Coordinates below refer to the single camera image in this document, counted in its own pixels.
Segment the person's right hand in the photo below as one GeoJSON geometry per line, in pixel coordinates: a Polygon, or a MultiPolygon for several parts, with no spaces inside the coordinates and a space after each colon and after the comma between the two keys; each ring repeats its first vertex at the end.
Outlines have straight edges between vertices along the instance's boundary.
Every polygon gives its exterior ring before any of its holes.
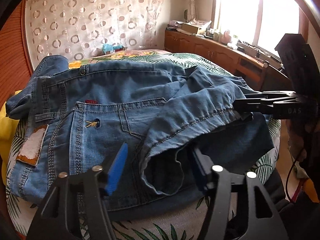
{"type": "Polygon", "coordinates": [[[303,138],[292,127],[288,128],[287,131],[289,135],[289,152],[296,161],[302,162],[306,158],[303,138]]]}

